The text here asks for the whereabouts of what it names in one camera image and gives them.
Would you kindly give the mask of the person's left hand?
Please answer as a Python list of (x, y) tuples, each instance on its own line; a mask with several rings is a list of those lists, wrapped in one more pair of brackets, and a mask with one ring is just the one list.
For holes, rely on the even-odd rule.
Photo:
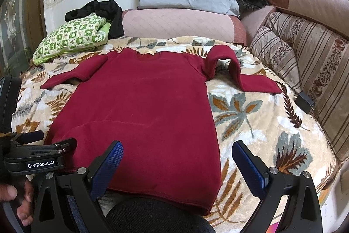
[(12, 200), (17, 202), (17, 217), (24, 227), (33, 222), (33, 197), (34, 187), (26, 176), (16, 177), (10, 184), (1, 183), (1, 202)]

